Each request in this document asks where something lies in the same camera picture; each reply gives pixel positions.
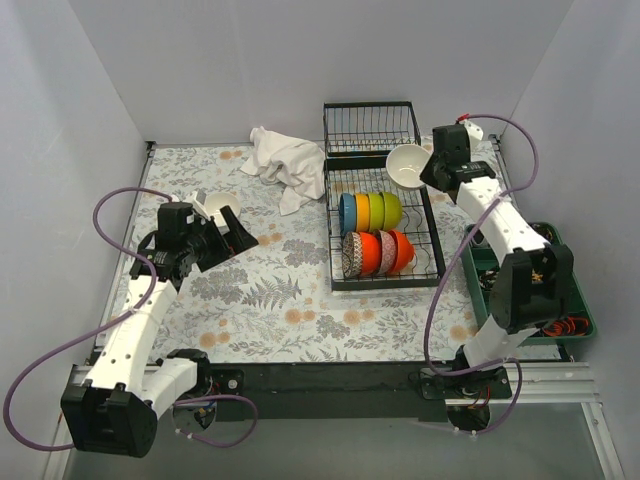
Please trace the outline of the white ceramic bowl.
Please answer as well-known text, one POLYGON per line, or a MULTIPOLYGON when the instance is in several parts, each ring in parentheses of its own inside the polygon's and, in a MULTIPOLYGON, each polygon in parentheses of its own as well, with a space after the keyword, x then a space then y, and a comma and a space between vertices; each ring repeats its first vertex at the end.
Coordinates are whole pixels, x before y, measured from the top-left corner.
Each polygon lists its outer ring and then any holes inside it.
POLYGON ((420 174, 432 154, 431 149, 420 145, 400 145, 390 151, 386 158, 386 171, 399 187, 413 190, 425 185, 420 174))
POLYGON ((228 206, 233 214, 239 218, 241 214, 241 205, 239 200, 232 194, 226 192, 219 192, 209 194, 204 203, 205 210, 210 217, 213 218, 214 223, 218 228, 226 226, 226 222, 221 213, 223 207, 228 206))

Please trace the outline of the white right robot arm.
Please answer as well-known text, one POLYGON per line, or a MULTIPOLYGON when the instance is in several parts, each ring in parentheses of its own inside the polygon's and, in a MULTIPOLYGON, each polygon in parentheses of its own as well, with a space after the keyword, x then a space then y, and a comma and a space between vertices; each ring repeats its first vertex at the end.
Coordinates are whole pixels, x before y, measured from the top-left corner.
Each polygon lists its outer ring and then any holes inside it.
POLYGON ((432 369, 453 377, 454 389, 471 398, 488 386, 486 370, 501 366, 524 340, 567 315, 574 256, 529 225, 487 163, 472 161, 462 122, 436 127, 432 137, 433 153, 421 180, 447 193, 472 219, 472 232, 461 245, 481 233, 499 262, 486 321, 450 370, 432 369))

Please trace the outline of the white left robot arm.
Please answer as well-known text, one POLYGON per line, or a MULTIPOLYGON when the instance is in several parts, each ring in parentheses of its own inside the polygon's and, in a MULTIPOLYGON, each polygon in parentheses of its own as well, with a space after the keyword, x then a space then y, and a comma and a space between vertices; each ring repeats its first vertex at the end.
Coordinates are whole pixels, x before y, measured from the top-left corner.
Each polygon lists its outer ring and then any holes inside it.
POLYGON ((141 458, 167 410, 198 403, 215 408, 230 399, 201 350, 174 350, 155 373, 145 369, 163 318, 191 271, 206 272, 257 244, 230 205, 217 214, 197 199, 159 207, 157 227, 139 243, 129 272, 123 321, 110 328, 82 383, 67 386, 61 397, 76 449, 141 458))

